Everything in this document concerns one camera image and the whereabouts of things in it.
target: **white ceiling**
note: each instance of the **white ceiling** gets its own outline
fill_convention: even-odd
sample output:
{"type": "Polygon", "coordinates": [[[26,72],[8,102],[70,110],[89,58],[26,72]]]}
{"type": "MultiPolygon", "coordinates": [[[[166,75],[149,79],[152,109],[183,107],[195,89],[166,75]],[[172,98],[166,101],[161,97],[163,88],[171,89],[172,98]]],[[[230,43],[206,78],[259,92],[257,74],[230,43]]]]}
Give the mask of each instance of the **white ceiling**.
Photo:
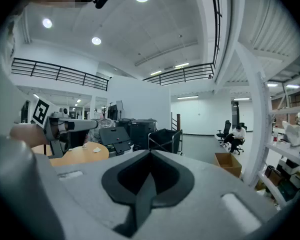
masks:
{"type": "MultiPolygon", "coordinates": [[[[300,56],[296,56],[300,51],[300,29],[279,0],[245,0],[239,41],[258,58],[270,82],[290,81],[300,74],[300,56]],[[291,64],[282,66],[293,57],[296,59],[291,64]]],[[[228,83],[248,83],[238,56],[232,57],[229,67],[234,71],[228,83]]],[[[300,78],[294,84],[300,84],[300,78]]],[[[274,96],[283,91],[282,84],[269,90],[274,96]]],[[[245,87],[234,87],[231,93],[249,95],[245,87]]]]}
{"type": "MultiPolygon", "coordinates": [[[[19,90],[23,93],[32,96],[37,94],[40,98],[43,98],[57,106],[64,105],[73,107],[75,104],[78,104],[78,108],[85,106],[85,108],[90,109],[91,96],[85,94],[78,94],[67,91],[58,91],[52,89],[43,89],[43,88],[34,88],[34,87],[25,87],[18,86],[19,90]]],[[[107,99],[96,97],[95,98],[95,108],[100,109],[107,104],[107,99]]]]}
{"type": "Polygon", "coordinates": [[[128,74],[149,77],[158,68],[202,59],[196,0],[108,0],[102,9],[93,3],[83,8],[30,4],[27,12],[32,39],[70,46],[128,74]],[[44,18],[52,20],[52,28],[42,26],[44,18]],[[92,37],[102,44],[93,45],[92,37]]]}

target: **gray floor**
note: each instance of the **gray floor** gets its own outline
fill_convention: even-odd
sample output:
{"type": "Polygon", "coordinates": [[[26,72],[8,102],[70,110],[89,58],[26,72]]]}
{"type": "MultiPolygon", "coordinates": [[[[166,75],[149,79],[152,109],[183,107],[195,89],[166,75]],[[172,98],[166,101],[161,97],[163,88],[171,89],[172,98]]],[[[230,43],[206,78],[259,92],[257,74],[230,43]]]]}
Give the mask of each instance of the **gray floor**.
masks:
{"type": "Polygon", "coordinates": [[[213,164],[215,153],[224,152],[214,136],[183,135],[183,154],[188,158],[213,164]]]}

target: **black mesh basket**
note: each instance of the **black mesh basket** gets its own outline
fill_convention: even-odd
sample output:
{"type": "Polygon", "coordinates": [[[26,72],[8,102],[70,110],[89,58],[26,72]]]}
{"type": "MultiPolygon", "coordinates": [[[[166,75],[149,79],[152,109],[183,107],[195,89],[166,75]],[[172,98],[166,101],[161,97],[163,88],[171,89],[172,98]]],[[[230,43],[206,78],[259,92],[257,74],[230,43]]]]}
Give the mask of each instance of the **black mesh basket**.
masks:
{"type": "Polygon", "coordinates": [[[177,154],[180,141],[182,143],[182,130],[162,129],[148,135],[148,145],[150,150],[160,150],[177,154]]]}

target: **white shelf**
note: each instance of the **white shelf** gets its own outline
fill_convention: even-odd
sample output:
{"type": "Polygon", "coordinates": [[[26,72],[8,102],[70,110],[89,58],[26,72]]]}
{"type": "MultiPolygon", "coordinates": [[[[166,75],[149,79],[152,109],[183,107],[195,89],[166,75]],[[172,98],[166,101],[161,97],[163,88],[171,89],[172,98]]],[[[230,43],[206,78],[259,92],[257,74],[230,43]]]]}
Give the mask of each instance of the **white shelf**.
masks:
{"type": "Polygon", "coordinates": [[[298,113],[298,112],[300,112],[300,106],[270,110],[269,114],[270,115],[279,115],[279,114],[293,114],[293,113],[298,113]]]}
{"type": "Polygon", "coordinates": [[[279,189],[270,181],[270,179],[265,176],[265,171],[261,170],[258,172],[258,176],[264,182],[266,187],[270,190],[271,194],[274,196],[275,200],[281,207],[285,207],[290,203],[290,201],[286,201],[283,195],[280,193],[279,189]]]}
{"type": "Polygon", "coordinates": [[[268,143],[266,145],[268,149],[271,149],[280,155],[288,158],[289,160],[295,162],[300,166],[300,146],[292,146],[290,148],[282,148],[280,146],[275,146],[273,143],[268,143]]]}

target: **balcony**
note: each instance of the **balcony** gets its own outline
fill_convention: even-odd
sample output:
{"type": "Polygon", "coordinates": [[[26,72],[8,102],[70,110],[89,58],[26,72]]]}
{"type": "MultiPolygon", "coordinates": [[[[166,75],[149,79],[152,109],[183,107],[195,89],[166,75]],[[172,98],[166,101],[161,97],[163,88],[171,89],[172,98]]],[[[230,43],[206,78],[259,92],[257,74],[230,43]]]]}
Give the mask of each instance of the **balcony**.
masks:
{"type": "Polygon", "coordinates": [[[69,82],[107,91],[109,80],[73,68],[24,58],[14,58],[11,73],[69,82]]]}

